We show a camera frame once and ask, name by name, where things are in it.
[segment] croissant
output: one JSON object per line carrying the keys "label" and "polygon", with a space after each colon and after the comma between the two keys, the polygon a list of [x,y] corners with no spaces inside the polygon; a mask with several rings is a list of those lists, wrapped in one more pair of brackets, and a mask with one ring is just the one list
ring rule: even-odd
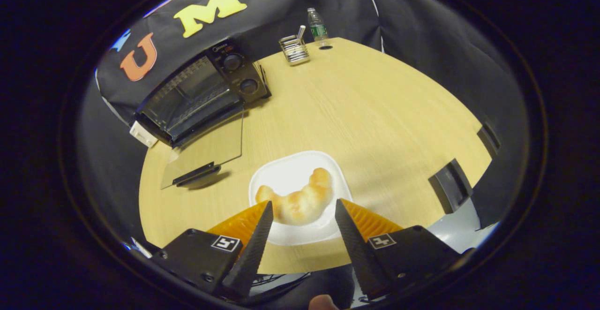
{"label": "croissant", "polygon": [[308,184],[298,192],[285,197],[276,194],[269,186],[260,186],[256,203],[273,202],[273,218],[286,225],[306,225],[321,216],[331,201],[331,175],[324,168],[317,168],[308,179]]}

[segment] letter m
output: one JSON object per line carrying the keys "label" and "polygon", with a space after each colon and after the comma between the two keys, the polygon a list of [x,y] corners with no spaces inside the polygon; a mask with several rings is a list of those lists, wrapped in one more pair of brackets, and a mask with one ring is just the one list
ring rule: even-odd
{"label": "letter m", "polygon": [[208,4],[205,7],[195,4],[189,5],[176,13],[173,18],[181,19],[185,30],[184,38],[188,38],[199,30],[202,30],[203,24],[196,20],[210,24],[215,20],[217,9],[219,10],[218,17],[225,18],[245,8],[247,8],[246,4],[242,4],[238,0],[208,0]]}

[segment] metal utensil holder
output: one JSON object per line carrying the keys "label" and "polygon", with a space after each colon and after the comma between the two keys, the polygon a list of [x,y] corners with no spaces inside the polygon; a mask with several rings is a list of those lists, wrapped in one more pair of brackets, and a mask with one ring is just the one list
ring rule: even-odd
{"label": "metal utensil holder", "polygon": [[308,49],[304,45],[304,39],[298,40],[298,36],[295,34],[279,39],[279,47],[281,47],[289,66],[302,64],[310,60]]}

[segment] water bottle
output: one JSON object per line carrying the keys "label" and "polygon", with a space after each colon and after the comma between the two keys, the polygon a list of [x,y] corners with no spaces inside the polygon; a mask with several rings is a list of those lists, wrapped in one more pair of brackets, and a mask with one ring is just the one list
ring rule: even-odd
{"label": "water bottle", "polygon": [[308,25],[310,26],[310,32],[312,32],[313,37],[315,37],[317,45],[329,45],[327,41],[327,28],[325,27],[321,16],[315,11],[315,8],[308,8]]}

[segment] wooden table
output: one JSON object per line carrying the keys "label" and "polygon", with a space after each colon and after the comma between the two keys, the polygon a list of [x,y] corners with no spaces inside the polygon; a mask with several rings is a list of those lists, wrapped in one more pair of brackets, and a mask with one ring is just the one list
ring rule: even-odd
{"label": "wooden table", "polygon": [[[450,92],[380,51],[342,38],[333,49],[308,45],[311,61],[287,65],[282,53],[261,60],[273,94],[244,118],[242,157],[229,177],[199,190],[161,190],[171,148],[148,150],[140,182],[146,239],[167,245],[182,231],[207,230],[248,207],[253,173],[306,150],[336,159],[355,203],[402,227],[428,227],[444,215],[428,178],[456,158],[474,186],[491,158],[480,122]],[[210,134],[197,143],[215,149]],[[350,263],[341,238],[302,246],[267,243],[259,273],[297,273]]]}

